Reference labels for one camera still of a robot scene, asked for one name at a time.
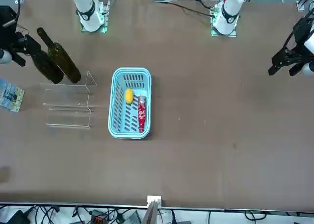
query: blue plastic basket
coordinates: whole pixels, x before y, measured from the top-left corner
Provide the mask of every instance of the blue plastic basket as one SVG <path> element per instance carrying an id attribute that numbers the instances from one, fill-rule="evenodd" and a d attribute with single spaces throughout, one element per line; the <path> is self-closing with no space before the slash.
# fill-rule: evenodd
<path id="1" fill-rule="evenodd" d="M 132 104 L 125 101 L 125 91 L 131 88 Z M 151 128 L 152 77 L 148 70 L 140 67 L 119 68 L 112 76 L 108 129 L 115 138 L 141 139 Z M 139 132 L 137 119 L 138 96 L 146 97 L 146 120 L 144 132 Z"/>

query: brown tabletop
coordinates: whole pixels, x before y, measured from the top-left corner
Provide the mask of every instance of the brown tabletop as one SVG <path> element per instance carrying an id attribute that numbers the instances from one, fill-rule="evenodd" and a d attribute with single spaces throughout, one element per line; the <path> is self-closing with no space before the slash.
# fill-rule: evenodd
<path id="1" fill-rule="evenodd" d="M 113 1 L 106 34 L 80 33 L 74 11 L 71 0 L 26 0 L 19 23 L 38 41 L 42 26 L 95 77 L 92 128 L 45 126 L 47 80 L 29 58 L 2 65 L 26 94 L 19 113 L 0 111 L 1 200 L 145 205 L 159 195 L 167 206 L 313 210 L 314 80 L 267 74 L 301 16 L 293 4 L 244 4 L 237 38 L 149 0 Z M 133 66 L 153 78 L 151 132 L 117 140 L 111 78 Z"/>

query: dark bottle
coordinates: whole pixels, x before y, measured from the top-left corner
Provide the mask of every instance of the dark bottle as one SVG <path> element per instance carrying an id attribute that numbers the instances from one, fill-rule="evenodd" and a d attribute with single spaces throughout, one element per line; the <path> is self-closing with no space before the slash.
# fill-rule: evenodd
<path id="1" fill-rule="evenodd" d="M 64 48 L 59 43 L 54 43 L 42 27 L 37 29 L 37 33 L 47 45 L 48 54 L 52 57 L 68 79 L 72 83 L 79 82 L 81 78 L 80 72 Z"/>
<path id="2" fill-rule="evenodd" d="M 63 79 L 63 72 L 47 53 L 41 50 L 36 54 L 32 54 L 31 58 L 33 59 L 35 67 L 47 79 L 54 84 L 61 82 Z"/>

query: red bottle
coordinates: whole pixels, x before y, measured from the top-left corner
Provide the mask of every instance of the red bottle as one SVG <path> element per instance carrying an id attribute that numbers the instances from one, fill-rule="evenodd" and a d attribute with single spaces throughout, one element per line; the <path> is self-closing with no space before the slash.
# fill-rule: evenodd
<path id="1" fill-rule="evenodd" d="M 138 112 L 137 119 L 139 124 L 139 132 L 144 132 L 144 124 L 146 120 L 146 105 L 145 105 L 145 96 L 140 95 L 138 97 Z"/>

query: yellow fruit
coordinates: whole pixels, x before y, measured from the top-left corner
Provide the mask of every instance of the yellow fruit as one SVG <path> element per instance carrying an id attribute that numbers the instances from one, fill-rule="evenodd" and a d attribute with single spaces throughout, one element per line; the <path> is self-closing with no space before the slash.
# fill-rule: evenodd
<path id="1" fill-rule="evenodd" d="M 129 88 L 126 90 L 126 102 L 128 104 L 131 104 L 132 101 L 133 101 L 133 91 L 132 89 Z"/>

